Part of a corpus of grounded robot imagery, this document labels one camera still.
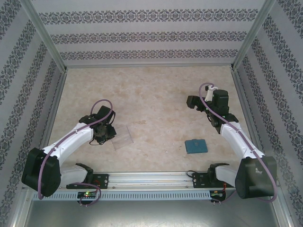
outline wallpaper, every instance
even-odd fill
[[[13,214],[28,152],[40,147],[62,76],[18,0],[0,0],[0,227]]]
[[[303,226],[302,3],[278,0],[238,73],[259,139],[278,164],[295,226]]]
[[[264,0],[34,0],[67,66],[232,63]]]

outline blue sponge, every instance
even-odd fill
[[[208,152],[205,140],[186,140],[185,148],[188,154]]]

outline robotic arm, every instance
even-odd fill
[[[236,188],[242,198],[255,198],[274,195],[274,185],[269,174],[258,160],[265,164],[276,184],[276,161],[273,157],[266,157],[258,150],[243,132],[238,119],[229,113],[228,92],[217,87],[205,87],[205,98],[189,96],[187,106],[198,111],[206,112],[211,125],[216,128],[230,144],[241,161],[239,168],[233,169],[227,163],[212,164],[208,169],[207,181],[223,181]]]
[[[205,98],[201,95],[189,96],[187,105],[191,109],[197,106],[198,111],[207,114],[211,125],[229,142],[241,163],[238,170],[230,168],[227,163],[212,164],[208,168],[207,177],[199,179],[207,181],[202,185],[208,186],[203,187],[212,187],[214,182],[226,182],[235,187],[243,199],[276,194],[274,158],[266,157],[259,151],[242,131],[238,119],[229,113],[228,92],[215,86],[206,87],[206,90]],[[27,156],[22,183],[38,191],[38,194],[41,188],[40,195],[43,196],[51,196],[60,186],[72,183],[93,184],[93,170],[88,166],[81,163],[67,168],[61,166],[85,142],[96,140],[102,145],[116,135],[111,125],[116,113],[110,111],[108,107],[102,106],[97,114],[82,117],[59,141],[43,149],[32,149]]]
[[[51,196],[60,186],[66,186],[71,183],[84,182],[92,184],[93,170],[88,166],[81,163],[77,163],[72,167],[61,168],[61,166],[66,158],[85,142],[96,140],[100,145],[102,145],[107,140],[115,137],[116,131],[111,125],[116,115],[114,111],[112,111],[111,114],[101,122],[80,130],[84,126],[106,117],[109,112],[110,108],[102,106],[97,114],[82,117],[79,120],[79,123],[62,139],[43,149],[32,149],[27,156],[27,161],[21,178],[22,183],[37,191],[41,164],[46,155],[55,148],[55,151],[53,151],[47,159],[42,173],[42,195]]]

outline purple cable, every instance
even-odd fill
[[[101,198],[101,189],[100,189],[98,186],[96,186],[96,185],[94,185],[94,184],[89,184],[89,183],[73,183],[73,184],[85,185],[85,186],[93,186],[93,187],[95,187],[95,188],[97,189],[97,190],[96,190],[96,193],[97,193],[97,191],[100,192],[98,198],[95,199],[95,200],[94,200],[93,202],[91,202],[90,204],[85,204],[85,205],[84,205],[83,203],[81,203],[82,199],[85,198],[85,197],[81,197],[81,198],[80,198],[80,201],[79,201],[80,206],[89,207],[89,206],[95,204],[96,202],[98,202],[99,199]]]
[[[229,123],[227,120],[225,120],[224,118],[222,118],[220,115],[218,115],[217,113],[215,113],[212,109],[210,109],[208,107],[208,105],[206,104],[206,102],[204,101],[204,99],[202,98],[202,94],[201,94],[201,89],[203,86],[205,85],[211,85],[212,87],[214,86],[213,83],[203,83],[201,84],[200,88],[199,88],[199,96],[201,99],[201,102],[204,104],[204,106],[216,117],[218,117],[219,119],[221,119],[222,121],[224,121],[226,124],[228,124],[229,126],[231,126],[237,133],[239,133],[239,135],[242,137],[242,139],[244,140],[244,142],[247,144],[247,146],[250,148],[251,152],[254,154],[254,156],[256,156],[256,158],[258,159],[258,161],[261,163],[262,167],[265,169],[265,172],[267,173],[267,175],[269,176],[269,179],[274,187],[274,196],[270,199],[270,200],[263,200],[258,198],[259,200],[263,201],[263,202],[273,202],[275,201],[275,199],[277,198],[278,195],[278,189],[276,187],[276,183],[275,180],[273,178],[273,176],[271,175],[269,169],[267,168],[267,166],[265,165],[265,163],[262,161],[262,159],[259,157],[259,155],[256,153],[256,151],[254,150],[254,148],[251,146],[251,144],[247,141],[247,139],[245,138],[245,136],[243,135],[243,133],[234,125],[232,125],[231,123]]]
[[[58,142],[58,143],[57,143],[57,144],[48,152],[48,154],[45,156],[45,158],[44,158],[44,160],[43,160],[43,162],[42,162],[42,164],[41,164],[41,168],[40,168],[40,172],[39,172],[39,178],[38,178],[38,198],[39,198],[40,200],[43,199],[43,195],[41,194],[41,180],[42,180],[43,169],[44,169],[44,166],[45,166],[45,163],[46,163],[47,159],[48,159],[48,158],[50,157],[50,155],[58,148],[58,146],[60,146],[60,144],[62,144],[67,138],[69,138],[69,137],[72,136],[73,134],[75,134],[75,133],[81,131],[82,129],[85,129],[85,128],[91,126],[91,125],[94,125],[94,124],[97,124],[97,123],[103,121],[104,119],[106,119],[106,118],[112,113],[112,111],[113,111],[113,104],[112,104],[109,100],[107,100],[107,99],[100,99],[99,101],[97,101],[97,102],[93,105],[93,108],[95,107],[95,105],[96,105],[97,103],[103,102],[103,101],[106,101],[106,102],[108,102],[108,103],[110,104],[110,111],[109,111],[109,113],[108,113],[105,117],[103,117],[103,118],[101,118],[100,120],[95,121],[95,122],[93,122],[93,123],[84,125],[84,126],[82,126],[81,128],[79,128],[79,129],[76,130],[76,131],[72,131],[70,134],[68,134],[68,135],[65,136],[62,140],[60,140],[60,141],[59,141],[59,142]]]

